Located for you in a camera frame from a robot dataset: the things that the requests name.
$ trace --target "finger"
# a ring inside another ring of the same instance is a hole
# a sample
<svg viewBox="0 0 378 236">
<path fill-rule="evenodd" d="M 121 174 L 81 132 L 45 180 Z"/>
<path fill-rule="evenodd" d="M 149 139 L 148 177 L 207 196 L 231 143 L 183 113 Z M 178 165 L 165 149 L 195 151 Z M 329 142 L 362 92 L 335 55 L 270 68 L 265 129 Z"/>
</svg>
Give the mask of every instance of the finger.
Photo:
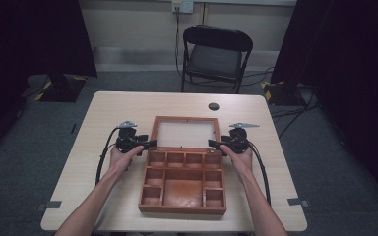
<svg viewBox="0 0 378 236">
<path fill-rule="evenodd" d="M 234 161 L 235 158 L 237 158 L 237 154 L 235 154 L 234 151 L 231 150 L 231 148 L 229 148 L 228 146 L 226 145 L 221 145 L 220 146 L 220 149 L 225 152 L 227 155 L 229 155 L 229 158 L 231 158 L 231 161 Z"/>
<path fill-rule="evenodd" d="M 114 155 L 116 153 L 121 153 L 121 151 L 119 151 L 119 149 L 116 146 L 113 146 L 111 149 L 111 155 Z"/>
<path fill-rule="evenodd" d="M 132 157 L 132 156 L 140 153 L 141 151 L 143 151 L 143 149 L 144 149 L 144 146 L 136 146 L 136 147 L 132 148 L 130 151 L 128 151 L 127 154 L 131 155 L 131 157 Z"/>
</svg>

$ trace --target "handheld controller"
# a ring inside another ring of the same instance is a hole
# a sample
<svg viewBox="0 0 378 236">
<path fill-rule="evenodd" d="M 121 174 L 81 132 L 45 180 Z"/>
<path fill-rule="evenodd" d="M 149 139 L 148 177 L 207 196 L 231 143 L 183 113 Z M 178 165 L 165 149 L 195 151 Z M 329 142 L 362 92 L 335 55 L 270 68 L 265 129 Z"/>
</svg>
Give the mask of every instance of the handheld controller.
<svg viewBox="0 0 378 236">
<path fill-rule="evenodd" d="M 234 129 L 229 131 L 229 136 L 221 136 L 221 142 L 208 140 L 208 145 L 218 150 L 221 150 L 221 145 L 226 145 L 235 153 L 241 154 L 250 147 L 250 143 L 247 140 L 247 132 L 244 130 L 244 127 L 259 127 L 259 125 L 235 123 L 229 127 L 234 127 Z"/>
<path fill-rule="evenodd" d="M 144 150 L 147 150 L 158 144 L 157 140 L 148 141 L 148 135 L 136 136 L 137 130 L 132 128 L 136 126 L 137 125 L 131 121 L 125 121 L 117 127 L 119 128 L 119 134 L 115 145 L 122 153 L 126 153 L 137 146 L 144 146 Z"/>
</svg>

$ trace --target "baseboard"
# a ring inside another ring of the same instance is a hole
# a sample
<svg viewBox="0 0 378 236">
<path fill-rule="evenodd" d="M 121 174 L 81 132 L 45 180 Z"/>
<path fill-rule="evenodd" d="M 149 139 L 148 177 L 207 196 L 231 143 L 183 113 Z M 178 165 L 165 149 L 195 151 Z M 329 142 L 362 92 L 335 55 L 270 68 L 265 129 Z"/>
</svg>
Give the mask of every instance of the baseboard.
<svg viewBox="0 0 378 236">
<path fill-rule="evenodd" d="M 253 51 L 246 71 L 265 71 L 274 67 L 279 51 Z M 179 70 L 183 53 L 177 59 Z M 123 49 L 118 47 L 95 47 L 96 70 L 103 71 L 174 71 L 174 50 Z"/>
</svg>

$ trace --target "hand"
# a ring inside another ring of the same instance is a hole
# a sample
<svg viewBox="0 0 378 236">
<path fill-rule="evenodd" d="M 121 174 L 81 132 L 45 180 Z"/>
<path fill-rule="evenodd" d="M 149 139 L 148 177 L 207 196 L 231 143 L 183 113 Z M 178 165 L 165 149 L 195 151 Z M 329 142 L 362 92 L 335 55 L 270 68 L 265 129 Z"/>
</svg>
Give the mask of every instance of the hand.
<svg viewBox="0 0 378 236">
<path fill-rule="evenodd" d="M 241 174 L 250 173 L 253 170 L 253 151 L 249 147 L 242 154 L 234 153 L 231 148 L 225 145 L 221 145 L 220 149 L 225 152 L 231 158 L 232 165 L 234 166 L 235 171 L 240 177 Z"/>
<path fill-rule="evenodd" d="M 118 174 L 118 180 L 122 177 L 124 172 L 130 166 L 133 157 L 144 149 L 143 146 L 137 146 L 128 151 L 122 153 L 116 146 L 113 146 L 110 152 L 109 169 Z"/>
</svg>

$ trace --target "white wall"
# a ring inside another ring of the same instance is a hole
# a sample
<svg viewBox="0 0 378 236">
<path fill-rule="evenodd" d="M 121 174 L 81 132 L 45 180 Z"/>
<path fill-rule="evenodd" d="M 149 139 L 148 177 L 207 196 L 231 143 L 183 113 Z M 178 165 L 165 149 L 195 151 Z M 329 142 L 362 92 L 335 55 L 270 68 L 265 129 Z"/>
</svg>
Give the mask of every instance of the white wall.
<svg viewBox="0 0 378 236">
<path fill-rule="evenodd" d="M 115 47 L 127 55 L 133 52 L 165 55 L 166 58 L 158 59 L 160 64 L 174 64 L 176 16 L 171 13 L 170 1 L 83 0 L 80 3 L 92 47 Z M 184 29 L 204 19 L 207 25 L 242 30 L 250 35 L 254 42 L 250 69 L 273 66 L 293 11 L 293 6 L 287 5 L 290 6 L 208 3 L 202 18 L 205 5 L 194 3 L 193 14 L 180 14 L 180 42 Z"/>
</svg>

